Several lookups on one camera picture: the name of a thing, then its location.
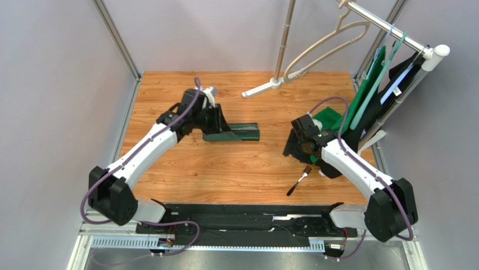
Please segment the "silver fork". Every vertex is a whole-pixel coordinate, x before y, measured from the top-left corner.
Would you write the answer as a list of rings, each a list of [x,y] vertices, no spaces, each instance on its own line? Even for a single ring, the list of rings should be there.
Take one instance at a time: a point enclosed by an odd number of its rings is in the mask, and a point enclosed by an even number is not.
[[[301,177],[297,180],[297,182],[289,189],[289,191],[286,193],[287,196],[291,196],[291,194],[294,192],[296,187],[299,185],[299,183],[306,178],[312,171],[311,166],[307,166],[301,173]]]

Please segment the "dark green cloth napkin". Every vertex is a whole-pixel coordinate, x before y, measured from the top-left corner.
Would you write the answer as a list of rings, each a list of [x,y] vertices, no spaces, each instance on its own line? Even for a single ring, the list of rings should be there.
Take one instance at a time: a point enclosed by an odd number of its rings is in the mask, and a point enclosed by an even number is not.
[[[230,124],[229,127],[229,131],[203,134],[202,138],[209,142],[260,141],[260,130],[257,123],[235,123]]]

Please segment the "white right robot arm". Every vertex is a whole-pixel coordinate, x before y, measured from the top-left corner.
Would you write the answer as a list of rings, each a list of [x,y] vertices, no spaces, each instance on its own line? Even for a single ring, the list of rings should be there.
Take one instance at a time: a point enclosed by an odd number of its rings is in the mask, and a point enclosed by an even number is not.
[[[362,159],[338,132],[321,130],[318,122],[305,114],[291,122],[284,156],[319,167],[330,179],[345,176],[365,197],[366,205],[336,203],[326,211],[326,219],[337,228],[369,231],[386,242],[407,230],[419,216],[412,184],[405,178],[393,179]]]

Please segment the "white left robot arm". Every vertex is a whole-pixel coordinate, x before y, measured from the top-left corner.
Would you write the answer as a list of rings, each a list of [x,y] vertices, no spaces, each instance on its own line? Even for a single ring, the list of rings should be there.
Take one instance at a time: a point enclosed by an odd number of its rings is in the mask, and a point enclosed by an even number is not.
[[[136,199],[133,190],[153,163],[194,129],[206,134],[231,131],[215,100],[217,94],[216,87],[196,85],[185,90],[181,101],[162,113],[147,134],[124,156],[106,168],[94,167],[89,173],[88,191],[80,203],[83,220],[97,224],[86,216],[85,207],[89,206],[105,217],[102,224],[160,223],[166,214],[166,206],[154,200]]]

